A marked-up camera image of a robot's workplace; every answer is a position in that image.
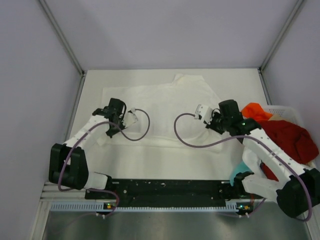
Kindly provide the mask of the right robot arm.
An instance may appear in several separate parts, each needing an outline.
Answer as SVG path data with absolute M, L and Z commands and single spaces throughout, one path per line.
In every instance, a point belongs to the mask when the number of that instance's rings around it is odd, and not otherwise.
M 252 151 L 257 163 L 249 161 L 249 171 L 234 177 L 233 192 L 239 198 L 254 194 L 278 204 L 289 217 L 296 218 L 320 204 L 320 172 L 293 160 L 261 125 L 243 117 L 235 100 L 219 103 L 219 109 L 198 106 L 196 113 L 206 128 L 229 133 Z

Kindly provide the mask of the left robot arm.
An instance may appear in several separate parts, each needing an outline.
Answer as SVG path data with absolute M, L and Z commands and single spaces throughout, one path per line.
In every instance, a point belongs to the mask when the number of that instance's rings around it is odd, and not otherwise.
M 51 183 L 70 189 L 96 189 L 102 198 L 109 198 L 114 191 L 108 176 L 89 170 L 89 158 L 86 153 L 100 137 L 120 132 L 123 125 L 126 104 L 117 98 L 111 98 L 104 108 L 93 111 L 88 122 L 69 140 L 56 143 L 50 151 L 48 179 Z

